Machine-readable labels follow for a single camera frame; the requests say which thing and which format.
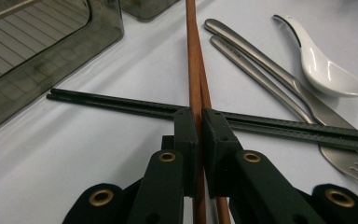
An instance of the spoon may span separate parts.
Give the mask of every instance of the spoon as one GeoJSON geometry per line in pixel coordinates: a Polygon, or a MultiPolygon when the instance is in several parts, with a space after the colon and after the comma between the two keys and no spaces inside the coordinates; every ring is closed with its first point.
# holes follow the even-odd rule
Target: spoon
{"type": "Polygon", "coordinates": [[[330,61],[298,21],[290,16],[274,15],[273,18],[285,22],[295,34],[304,73],[316,89],[336,97],[358,96],[358,77],[330,61]]]}

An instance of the white surface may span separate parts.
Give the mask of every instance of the white surface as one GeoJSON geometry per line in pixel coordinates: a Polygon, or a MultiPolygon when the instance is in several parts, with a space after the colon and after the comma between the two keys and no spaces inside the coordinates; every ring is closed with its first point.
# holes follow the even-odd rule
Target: white surface
{"type": "Polygon", "coordinates": [[[310,84],[331,96],[358,97],[358,77],[327,58],[298,21],[288,15],[274,16],[274,19],[287,22],[294,29],[301,48],[303,71],[310,84]]]}
{"type": "MultiPolygon", "coordinates": [[[[296,117],[209,43],[206,19],[227,24],[310,87],[290,31],[271,17],[302,22],[328,57],[358,76],[358,1],[198,1],[198,23],[213,108],[296,117]]],[[[186,13],[181,1],[149,23],[123,14],[124,38],[58,85],[118,97],[188,105],[186,13]]],[[[358,128],[358,98],[316,94],[358,128]]],[[[170,121],[48,101],[44,96],[0,128],[0,224],[62,223],[77,197],[99,183],[126,188],[159,150],[170,121]]],[[[264,153],[307,193],[332,183],[358,195],[358,182],[335,170],[315,144],[236,133],[244,148],[264,153]]],[[[186,200],[185,222],[191,223],[186,200]]],[[[213,211],[208,209],[209,223],[213,211]]]]}

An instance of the tabletop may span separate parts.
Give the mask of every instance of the tabletop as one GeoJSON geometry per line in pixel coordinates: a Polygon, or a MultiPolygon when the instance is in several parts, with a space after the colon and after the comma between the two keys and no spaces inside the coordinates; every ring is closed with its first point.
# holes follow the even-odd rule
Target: tabletop
{"type": "MultiPolygon", "coordinates": [[[[213,108],[299,120],[209,42],[203,23],[230,26],[282,66],[358,129],[358,97],[335,98],[305,79],[299,47],[274,14],[291,15],[333,61],[358,76],[358,1],[197,1],[206,74],[213,108]]],[[[125,34],[56,88],[188,105],[186,4],[179,1],[150,22],[122,14],[125,34]]],[[[358,195],[358,181],[333,168],[318,146],[234,132],[243,148],[266,155],[297,189],[311,193],[331,183],[358,195]]],[[[46,94],[0,127],[0,223],[62,223],[78,196],[99,183],[126,188],[145,173],[150,156],[173,123],[46,99],[46,94]]],[[[184,223],[191,223],[185,199],[184,223]]],[[[208,223],[217,223],[213,204],[208,223]]]]}

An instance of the gold grommet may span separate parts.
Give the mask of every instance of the gold grommet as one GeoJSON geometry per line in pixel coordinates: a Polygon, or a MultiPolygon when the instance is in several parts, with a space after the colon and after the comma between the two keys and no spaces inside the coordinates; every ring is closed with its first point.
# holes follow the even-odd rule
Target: gold grommet
{"type": "Polygon", "coordinates": [[[164,152],[159,155],[161,161],[174,161],[176,158],[175,154],[171,152],[164,152]]]}
{"type": "Polygon", "coordinates": [[[113,199],[113,192],[110,189],[100,189],[95,191],[89,196],[89,203],[93,206],[99,207],[106,205],[113,199]]]}
{"type": "Polygon", "coordinates": [[[251,152],[246,152],[245,154],[243,154],[243,158],[249,162],[260,162],[261,161],[261,158],[259,156],[257,156],[254,153],[251,153],[251,152]]]}
{"type": "Polygon", "coordinates": [[[342,207],[354,207],[354,200],[342,191],[327,189],[324,194],[332,203],[342,207]]]}

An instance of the pair of chopsticks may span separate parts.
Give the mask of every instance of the pair of chopsticks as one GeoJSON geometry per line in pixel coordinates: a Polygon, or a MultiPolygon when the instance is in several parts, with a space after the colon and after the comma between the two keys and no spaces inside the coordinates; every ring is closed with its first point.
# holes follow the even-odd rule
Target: pair of chopsticks
{"type": "MultiPolygon", "coordinates": [[[[166,105],[117,98],[78,91],[51,89],[47,98],[78,105],[91,105],[157,119],[173,119],[185,106],[166,105]]],[[[220,111],[232,129],[300,141],[323,143],[331,147],[358,151],[358,130],[309,124],[284,119],[270,119],[220,111]]]]}

